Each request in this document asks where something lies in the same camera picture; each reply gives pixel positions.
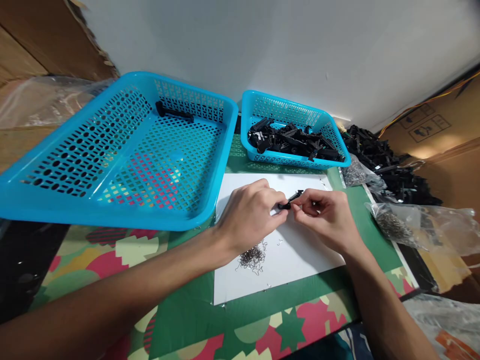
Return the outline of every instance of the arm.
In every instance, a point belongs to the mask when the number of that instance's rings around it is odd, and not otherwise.
[[[215,227],[1,325],[3,357],[98,359],[170,293],[228,264],[284,223],[287,210],[274,216],[270,210],[287,202],[265,179],[235,190]],[[18,339],[24,339],[25,346],[19,346]]]
[[[374,357],[438,359],[362,241],[347,195],[339,191],[307,189],[292,201],[292,209],[296,221],[316,232],[329,248],[345,259]]]

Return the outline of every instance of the perforated basket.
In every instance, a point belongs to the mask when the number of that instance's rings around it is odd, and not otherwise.
[[[280,129],[289,123],[304,129],[307,125],[312,127],[311,132],[320,132],[329,139],[337,151],[345,157],[343,162],[313,159],[309,161],[306,156],[299,156],[276,151],[265,151],[259,154],[248,140],[248,132],[263,118],[273,118],[272,127]],[[350,154],[335,125],[334,119],[325,111],[313,107],[300,105],[296,102],[285,100],[263,92],[248,90],[243,93],[241,100],[241,143],[247,150],[248,158],[253,161],[290,165],[301,168],[325,170],[332,167],[348,167],[351,163]]]
[[[160,117],[155,102],[194,114]],[[183,231],[214,210],[238,115],[153,73],[122,76],[0,176],[0,217]]]

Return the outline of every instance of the forearm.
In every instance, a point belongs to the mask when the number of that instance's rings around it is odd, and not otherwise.
[[[227,262],[213,229],[0,326],[9,359],[96,359],[166,296]],[[28,346],[18,346],[25,339]]]
[[[361,243],[344,258],[375,358],[438,359],[367,247]]]

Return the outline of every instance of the orange wire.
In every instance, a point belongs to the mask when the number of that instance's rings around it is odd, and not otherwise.
[[[394,122],[396,122],[396,121],[397,121],[403,114],[405,114],[407,111],[409,111],[409,110],[411,110],[411,109],[418,108],[418,107],[420,107],[420,106],[422,106],[422,105],[425,105],[425,104],[428,104],[428,103],[432,102],[433,100],[436,100],[436,99],[439,99],[439,98],[442,98],[442,97],[444,97],[444,96],[447,96],[447,95],[451,94],[452,92],[454,92],[455,90],[461,88],[463,85],[465,85],[465,84],[468,83],[470,80],[472,80],[473,78],[477,77],[478,75],[480,75],[480,71],[478,71],[476,74],[470,76],[468,79],[461,81],[457,86],[455,86],[455,87],[452,88],[451,90],[449,90],[449,91],[447,91],[447,92],[444,92],[444,93],[442,93],[442,94],[440,94],[440,95],[434,96],[434,97],[432,97],[432,98],[430,98],[430,99],[428,99],[428,100],[425,100],[425,101],[423,101],[423,102],[420,102],[420,103],[418,103],[417,105],[414,105],[414,106],[411,106],[411,107],[409,107],[409,108],[406,108],[405,110],[403,110],[403,111],[400,113],[400,115],[398,115],[396,118],[394,118],[387,126],[385,126],[385,127],[381,130],[380,135],[378,135],[378,137],[380,138],[380,137],[384,134],[385,130],[387,130],[387,128],[388,128],[390,125],[392,125]]]

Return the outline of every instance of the workbench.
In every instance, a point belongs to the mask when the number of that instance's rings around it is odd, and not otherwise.
[[[250,161],[237,134],[225,172],[322,174],[313,169]],[[360,235],[395,293],[399,297],[413,294],[419,284],[404,255],[396,244],[382,237],[364,205],[372,200],[370,192],[364,186],[343,189],[337,168],[326,174],[334,190],[347,193]],[[49,269],[33,274],[33,280],[41,285],[30,310],[176,247],[212,226],[214,219],[212,214],[200,228],[183,232],[58,225],[57,236],[66,235],[58,250],[55,248]],[[49,231],[52,228],[43,230],[43,235]],[[178,289],[106,356],[129,360],[227,360],[238,356],[275,360],[360,319],[345,266],[238,298],[224,306],[212,305],[213,286],[212,271]]]

